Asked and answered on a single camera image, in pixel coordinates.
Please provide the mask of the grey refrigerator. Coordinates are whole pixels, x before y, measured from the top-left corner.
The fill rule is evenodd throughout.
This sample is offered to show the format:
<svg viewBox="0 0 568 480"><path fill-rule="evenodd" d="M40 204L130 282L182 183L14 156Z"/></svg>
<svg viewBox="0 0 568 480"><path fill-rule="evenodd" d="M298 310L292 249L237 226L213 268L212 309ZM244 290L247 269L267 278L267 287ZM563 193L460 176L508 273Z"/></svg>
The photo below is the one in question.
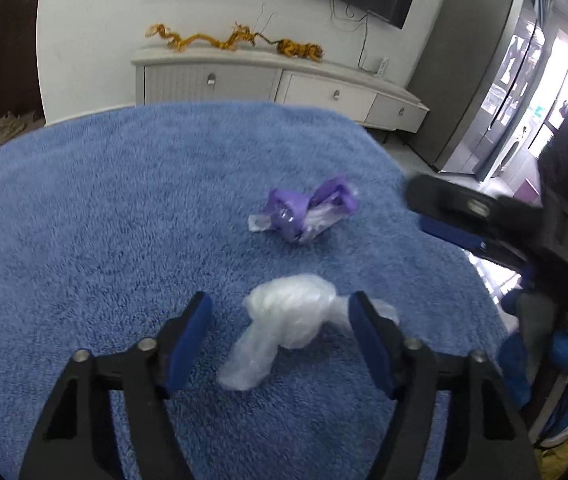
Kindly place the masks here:
<svg viewBox="0 0 568 480"><path fill-rule="evenodd" d="M412 150L437 172L477 176L536 72L532 0L442 0L408 84L429 109Z"/></svg>

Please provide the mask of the golden dragon figurine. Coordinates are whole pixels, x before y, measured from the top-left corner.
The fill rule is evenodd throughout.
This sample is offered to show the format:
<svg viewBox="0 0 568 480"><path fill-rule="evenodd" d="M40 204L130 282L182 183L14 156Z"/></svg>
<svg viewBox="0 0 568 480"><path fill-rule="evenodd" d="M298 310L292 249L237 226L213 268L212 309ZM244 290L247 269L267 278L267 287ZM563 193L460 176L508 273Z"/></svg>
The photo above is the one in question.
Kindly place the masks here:
<svg viewBox="0 0 568 480"><path fill-rule="evenodd" d="M196 32L196 34L192 36L182 37L164 24L150 25L145 32L145 37L152 38L155 36L165 40L170 50L183 52L189 46L192 46L192 44L196 44L196 42L204 42L208 44L209 47L225 51L234 51L240 44L250 44L255 47L257 34L248 26L235 24L231 35L223 40L216 39L202 32Z"/></svg>

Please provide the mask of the purple stool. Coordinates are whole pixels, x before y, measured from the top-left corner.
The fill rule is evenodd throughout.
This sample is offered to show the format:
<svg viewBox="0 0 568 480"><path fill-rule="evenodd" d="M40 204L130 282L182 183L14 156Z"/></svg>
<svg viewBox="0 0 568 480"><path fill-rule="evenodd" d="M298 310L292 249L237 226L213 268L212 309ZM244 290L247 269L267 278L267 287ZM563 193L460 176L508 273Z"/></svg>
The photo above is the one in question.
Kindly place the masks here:
<svg viewBox="0 0 568 480"><path fill-rule="evenodd" d="M527 204L536 204L540 200L540 193L528 179L525 179L524 182L519 185L513 197Z"/></svg>

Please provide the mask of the white tv cabinet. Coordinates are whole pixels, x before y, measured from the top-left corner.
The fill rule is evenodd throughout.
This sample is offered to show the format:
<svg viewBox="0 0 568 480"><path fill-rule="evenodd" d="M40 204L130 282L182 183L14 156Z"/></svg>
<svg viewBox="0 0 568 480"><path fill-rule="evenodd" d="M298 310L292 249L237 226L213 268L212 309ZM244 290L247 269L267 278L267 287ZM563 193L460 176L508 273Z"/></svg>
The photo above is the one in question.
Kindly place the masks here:
<svg viewBox="0 0 568 480"><path fill-rule="evenodd" d="M428 108L390 81L333 63L263 50L148 47L135 53L138 104L182 101L273 102L332 110L362 126L414 133Z"/></svg>

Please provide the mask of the dark brown door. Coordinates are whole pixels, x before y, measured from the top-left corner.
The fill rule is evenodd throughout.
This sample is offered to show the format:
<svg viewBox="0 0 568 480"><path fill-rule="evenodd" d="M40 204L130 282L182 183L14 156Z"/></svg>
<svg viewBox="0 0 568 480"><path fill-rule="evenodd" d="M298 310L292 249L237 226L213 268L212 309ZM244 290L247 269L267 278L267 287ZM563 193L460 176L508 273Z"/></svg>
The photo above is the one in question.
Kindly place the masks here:
<svg viewBox="0 0 568 480"><path fill-rule="evenodd" d="M39 0L0 0L0 119L43 107L38 77L36 24Z"/></svg>

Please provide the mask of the blue fluffy blanket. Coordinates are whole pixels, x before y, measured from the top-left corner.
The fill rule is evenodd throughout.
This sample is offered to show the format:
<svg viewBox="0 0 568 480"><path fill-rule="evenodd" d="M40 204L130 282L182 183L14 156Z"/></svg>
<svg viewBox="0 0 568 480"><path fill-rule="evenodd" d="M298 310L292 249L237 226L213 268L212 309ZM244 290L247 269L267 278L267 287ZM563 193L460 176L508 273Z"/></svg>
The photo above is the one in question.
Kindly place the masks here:
<svg viewBox="0 0 568 480"><path fill-rule="evenodd" d="M250 232L272 188L345 177L359 209L314 240ZM297 274L394 306L402 330L453 354L496 353L506 330L459 248L418 228L403 173L340 115L264 103L178 103L91 115L0 148L0 474L17 477L57 377L80 348L152 336L206 292L214 318L168 403L199 479L362 479L394 406L354 338L331 325L281 351L246 392L220 366L243 299Z"/></svg>

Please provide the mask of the white power strip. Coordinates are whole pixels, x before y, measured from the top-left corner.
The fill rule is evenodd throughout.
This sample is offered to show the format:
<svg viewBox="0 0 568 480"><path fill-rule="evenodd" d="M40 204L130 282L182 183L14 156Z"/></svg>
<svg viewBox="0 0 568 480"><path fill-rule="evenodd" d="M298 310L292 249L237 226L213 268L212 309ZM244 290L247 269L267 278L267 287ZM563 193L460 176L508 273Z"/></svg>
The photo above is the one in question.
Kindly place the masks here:
<svg viewBox="0 0 568 480"><path fill-rule="evenodd" d="M377 67L377 71L375 73L375 76L377 76L377 78L382 78L384 76L388 63L389 63L389 58L382 58L382 60L380 61L380 65Z"/></svg>

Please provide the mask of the clear plastic bag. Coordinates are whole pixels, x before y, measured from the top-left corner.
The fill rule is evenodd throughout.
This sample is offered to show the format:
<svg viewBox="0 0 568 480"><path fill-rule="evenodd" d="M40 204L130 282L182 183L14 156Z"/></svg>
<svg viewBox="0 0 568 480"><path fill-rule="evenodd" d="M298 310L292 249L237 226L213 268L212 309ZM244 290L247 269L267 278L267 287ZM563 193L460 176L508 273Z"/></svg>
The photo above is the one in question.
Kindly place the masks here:
<svg viewBox="0 0 568 480"><path fill-rule="evenodd" d="M299 350L332 324L354 336L377 388L395 389L390 371L400 348L385 344L380 328L398 332L399 315L383 300L340 296L336 286L314 274L276 278L252 289L243 300L250 324L235 341L218 371L223 388L257 387L272 370L281 349Z"/></svg>

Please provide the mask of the purple plastic wrapper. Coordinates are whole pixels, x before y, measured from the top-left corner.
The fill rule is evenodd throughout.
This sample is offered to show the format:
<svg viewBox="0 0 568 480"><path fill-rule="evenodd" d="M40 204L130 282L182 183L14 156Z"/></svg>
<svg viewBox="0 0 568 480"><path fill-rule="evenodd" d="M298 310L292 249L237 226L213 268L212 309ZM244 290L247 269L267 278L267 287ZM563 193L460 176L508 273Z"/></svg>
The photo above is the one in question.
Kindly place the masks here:
<svg viewBox="0 0 568 480"><path fill-rule="evenodd" d="M359 209L358 192L345 177L322 183L312 195L272 188L266 206L250 214L250 232L275 232L292 244L314 240Z"/></svg>

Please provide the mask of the golden tiger figurine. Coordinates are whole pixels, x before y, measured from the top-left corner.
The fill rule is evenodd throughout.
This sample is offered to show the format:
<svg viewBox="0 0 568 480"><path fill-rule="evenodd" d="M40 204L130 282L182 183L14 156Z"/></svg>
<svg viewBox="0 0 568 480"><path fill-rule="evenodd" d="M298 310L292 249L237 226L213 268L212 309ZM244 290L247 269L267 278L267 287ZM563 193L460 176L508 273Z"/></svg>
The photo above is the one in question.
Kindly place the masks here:
<svg viewBox="0 0 568 480"><path fill-rule="evenodd" d="M276 52L286 58L305 58L315 63L323 62L324 50L318 44L300 44L288 38L270 40L263 34L258 34L258 37L269 46L275 47Z"/></svg>

